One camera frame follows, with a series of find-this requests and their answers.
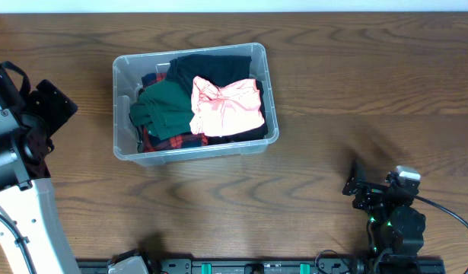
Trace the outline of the black garment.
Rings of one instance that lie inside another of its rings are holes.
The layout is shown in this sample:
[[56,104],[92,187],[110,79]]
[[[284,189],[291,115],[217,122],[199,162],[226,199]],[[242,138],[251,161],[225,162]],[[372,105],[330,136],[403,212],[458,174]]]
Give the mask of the black garment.
[[[262,82],[256,81],[256,87],[259,89],[259,98],[261,101],[259,110],[263,118],[266,118],[265,104],[263,101],[264,90],[263,90]],[[209,145],[222,145],[222,144],[231,143],[231,142],[255,141],[258,139],[263,139],[265,135],[268,133],[268,131],[269,129],[268,129],[267,123],[264,123],[258,128],[251,129],[249,131],[241,132],[238,134],[226,135],[222,137],[208,137],[208,144]]]

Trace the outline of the pink garment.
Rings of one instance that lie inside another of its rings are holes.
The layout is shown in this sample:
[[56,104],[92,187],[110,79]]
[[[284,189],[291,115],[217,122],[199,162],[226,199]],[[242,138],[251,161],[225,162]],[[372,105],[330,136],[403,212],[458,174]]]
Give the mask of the pink garment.
[[223,137],[259,128],[265,123],[261,105],[260,90],[253,78],[219,87],[196,76],[191,95],[190,131]]

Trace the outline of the dark navy garment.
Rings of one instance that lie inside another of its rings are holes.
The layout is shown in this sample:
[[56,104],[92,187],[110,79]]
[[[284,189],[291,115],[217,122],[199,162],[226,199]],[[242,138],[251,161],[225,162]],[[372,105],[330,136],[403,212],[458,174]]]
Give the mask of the dark navy garment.
[[193,92],[196,76],[224,87],[233,82],[249,78],[250,56],[212,56],[192,54],[170,61],[166,79],[177,83],[188,97]]

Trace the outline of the clear plastic storage container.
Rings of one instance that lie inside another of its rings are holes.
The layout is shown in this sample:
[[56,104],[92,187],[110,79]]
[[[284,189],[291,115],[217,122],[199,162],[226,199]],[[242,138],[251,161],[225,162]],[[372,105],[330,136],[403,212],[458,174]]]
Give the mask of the clear plastic storage container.
[[[142,88],[142,76],[150,72],[166,72],[172,59],[190,54],[235,55],[252,58],[250,77],[260,81],[263,85],[263,106],[265,107],[268,128],[268,133],[263,139],[169,151],[138,152],[139,133],[129,119],[129,108],[138,99],[138,92]],[[278,137],[279,125],[267,52],[260,43],[124,55],[117,57],[113,62],[113,152],[122,161],[131,161],[147,167],[173,161],[257,154],[264,152]]]

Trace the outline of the dark green garment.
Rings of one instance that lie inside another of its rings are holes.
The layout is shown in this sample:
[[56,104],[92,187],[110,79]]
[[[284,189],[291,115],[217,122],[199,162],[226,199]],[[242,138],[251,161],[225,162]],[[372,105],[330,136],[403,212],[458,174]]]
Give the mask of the dark green garment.
[[190,131],[193,118],[191,94],[174,81],[148,86],[130,106],[132,124],[145,127],[150,135],[168,139]]

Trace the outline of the red navy plaid shirt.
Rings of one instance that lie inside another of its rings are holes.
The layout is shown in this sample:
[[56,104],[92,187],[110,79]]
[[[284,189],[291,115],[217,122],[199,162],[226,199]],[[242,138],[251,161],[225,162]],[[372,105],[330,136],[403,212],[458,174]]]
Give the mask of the red navy plaid shirt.
[[159,139],[153,136],[144,126],[139,129],[138,152],[148,153],[156,151],[168,151],[183,148],[195,148],[207,146],[208,139],[204,135],[182,133],[168,139]]

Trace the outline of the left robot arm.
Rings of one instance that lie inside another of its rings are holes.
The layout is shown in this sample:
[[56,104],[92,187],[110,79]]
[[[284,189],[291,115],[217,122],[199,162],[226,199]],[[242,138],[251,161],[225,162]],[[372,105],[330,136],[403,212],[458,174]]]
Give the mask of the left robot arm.
[[31,87],[0,63],[0,245],[14,273],[78,273],[59,221],[46,156],[77,105],[50,81]]

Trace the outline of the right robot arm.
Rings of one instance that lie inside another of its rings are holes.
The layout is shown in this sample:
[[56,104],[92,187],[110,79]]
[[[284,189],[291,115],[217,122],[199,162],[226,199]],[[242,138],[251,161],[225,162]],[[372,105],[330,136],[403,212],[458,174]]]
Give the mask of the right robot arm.
[[368,215],[368,255],[358,273],[408,273],[417,270],[416,255],[423,247],[426,217],[412,207],[421,175],[397,166],[385,184],[367,180],[362,166],[353,161],[342,190],[353,196],[352,206]]

